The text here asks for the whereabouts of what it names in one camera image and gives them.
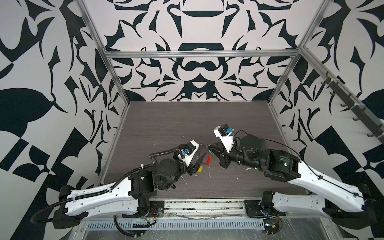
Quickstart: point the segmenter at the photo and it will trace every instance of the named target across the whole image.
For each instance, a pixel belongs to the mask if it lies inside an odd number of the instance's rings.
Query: wooden tabletop
[[[141,163],[151,163],[149,153],[191,140],[218,142],[213,129],[223,124],[283,143],[266,102],[132,102],[104,182],[114,182]],[[268,142],[268,146],[286,150],[274,142]],[[232,162],[223,169],[218,163],[213,155],[211,165],[203,165],[201,173],[184,174],[175,184],[176,189],[158,191],[155,198],[252,198],[268,190],[304,194],[301,187],[272,181],[246,166]]]

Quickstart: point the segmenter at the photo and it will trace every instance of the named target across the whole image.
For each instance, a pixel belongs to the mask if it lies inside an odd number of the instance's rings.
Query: black and white wallpaper
[[[384,2],[335,0],[309,50],[379,118],[383,115]],[[273,106],[289,144],[314,168],[348,184],[366,184],[377,224],[341,228],[344,237],[384,237],[384,146],[301,58]]]
[[[1,1],[0,22],[1,239],[58,240],[30,217],[93,186],[124,103],[73,0]]]
[[[321,0],[86,0],[109,51],[295,48]]]
[[[113,65],[130,101],[268,100],[289,57],[125,58]]]
[[[295,49],[321,0],[86,0],[108,51]],[[130,101],[268,100],[288,57],[114,59]]]

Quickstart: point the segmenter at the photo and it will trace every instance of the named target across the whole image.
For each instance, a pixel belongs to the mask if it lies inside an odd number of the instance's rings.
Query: label on motor
[[[290,164],[290,162],[291,162],[291,159],[290,159],[288,156],[281,155],[281,156],[279,157],[279,163],[280,163],[280,165],[283,165],[283,166],[289,168],[289,164]]]

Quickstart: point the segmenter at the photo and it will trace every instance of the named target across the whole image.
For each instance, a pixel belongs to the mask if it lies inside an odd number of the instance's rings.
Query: white debris
[[[183,176],[181,176],[181,178],[184,180],[185,184],[188,186],[187,182],[185,181],[185,179],[183,178]]]

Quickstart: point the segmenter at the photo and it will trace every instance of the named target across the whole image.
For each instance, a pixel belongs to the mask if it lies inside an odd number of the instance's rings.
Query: vented metal panel
[[[131,230],[132,224],[142,223],[141,220],[119,220],[122,229]],[[264,230],[264,222],[261,219],[177,219],[157,220],[150,226],[151,230],[212,230],[212,229],[254,229]],[[89,221],[88,231],[116,230],[113,220]],[[148,228],[135,228],[135,230],[148,230]]]

